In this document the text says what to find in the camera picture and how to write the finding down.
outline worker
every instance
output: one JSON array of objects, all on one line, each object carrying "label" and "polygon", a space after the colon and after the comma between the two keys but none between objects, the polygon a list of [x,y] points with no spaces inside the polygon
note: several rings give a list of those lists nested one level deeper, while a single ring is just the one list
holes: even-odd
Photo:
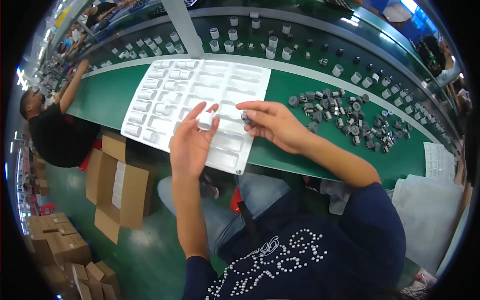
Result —
[{"label": "worker", "polygon": [[[157,186],[177,217],[187,259],[183,299],[376,299],[396,287],[405,233],[371,164],[309,132],[280,103],[240,103],[236,108],[247,110],[252,121],[244,127],[251,137],[311,159],[354,190],[336,224],[305,214],[283,180],[244,173],[235,180],[250,214],[239,215],[200,188],[220,122],[215,117],[211,130],[198,130],[196,117],[205,106],[197,105],[177,128],[170,141],[172,176]],[[215,104],[208,111],[217,109]],[[231,160],[226,165],[235,159],[227,152],[222,157]],[[220,277],[209,250],[227,263]]]},{"label": "worker", "polygon": [[34,93],[32,89],[20,99],[20,114],[28,121],[36,151],[45,161],[57,167],[80,165],[100,131],[98,124],[81,119],[73,119],[70,124],[64,118],[87,68],[88,61],[83,60],[63,96],[46,110],[42,110],[43,95]]}]

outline black t-shirt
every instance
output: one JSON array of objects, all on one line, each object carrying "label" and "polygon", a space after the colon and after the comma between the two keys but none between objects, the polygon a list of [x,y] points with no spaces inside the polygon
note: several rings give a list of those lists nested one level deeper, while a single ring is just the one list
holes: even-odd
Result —
[{"label": "black t-shirt", "polygon": [[99,125],[80,120],[65,121],[60,104],[55,103],[28,120],[37,152],[49,164],[71,168],[80,165],[92,148]]},{"label": "black t-shirt", "polygon": [[91,28],[93,25],[98,23],[98,17],[103,14],[104,12],[108,11],[109,9],[117,6],[115,3],[111,2],[103,2],[97,5],[97,11],[96,14],[91,14],[87,18],[86,26],[88,28]]}]

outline hand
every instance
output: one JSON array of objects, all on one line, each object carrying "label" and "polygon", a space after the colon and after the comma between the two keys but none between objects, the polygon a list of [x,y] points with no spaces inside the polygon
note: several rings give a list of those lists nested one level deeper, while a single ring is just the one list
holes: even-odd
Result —
[{"label": "hand", "polygon": [[278,102],[251,101],[237,104],[237,109],[248,110],[253,125],[245,125],[250,136],[261,136],[282,150],[299,154],[311,134],[285,105]]},{"label": "hand", "polygon": [[[198,131],[196,118],[205,106],[206,102],[195,106],[180,123],[170,141],[170,164],[173,178],[182,177],[197,180],[205,167],[210,143],[220,122],[220,119],[215,117],[211,130]],[[207,111],[216,111],[217,109],[218,104],[214,104]]]}]

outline blue jeans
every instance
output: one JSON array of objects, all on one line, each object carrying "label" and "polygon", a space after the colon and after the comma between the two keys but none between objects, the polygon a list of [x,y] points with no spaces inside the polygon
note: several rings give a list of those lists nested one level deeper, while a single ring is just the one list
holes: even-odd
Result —
[{"label": "blue jeans", "polygon": [[[257,219],[273,203],[285,195],[290,187],[281,179],[264,175],[244,173],[235,176],[242,200],[253,219]],[[176,216],[172,197],[172,177],[162,179],[157,186],[158,196],[163,204]],[[239,213],[222,208],[206,196],[201,188],[202,214],[205,218],[208,235],[208,247],[214,253],[231,237],[245,227],[245,221]]]}]

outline blister tray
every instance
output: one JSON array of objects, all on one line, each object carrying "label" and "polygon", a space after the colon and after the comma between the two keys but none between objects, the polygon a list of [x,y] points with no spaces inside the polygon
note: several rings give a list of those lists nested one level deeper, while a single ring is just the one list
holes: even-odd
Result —
[{"label": "blister tray", "polygon": [[121,135],[170,152],[170,139],[202,101],[218,103],[220,118],[206,166],[243,174],[253,138],[243,130],[245,101],[263,101],[270,69],[217,60],[156,60],[140,81],[123,120]]}]

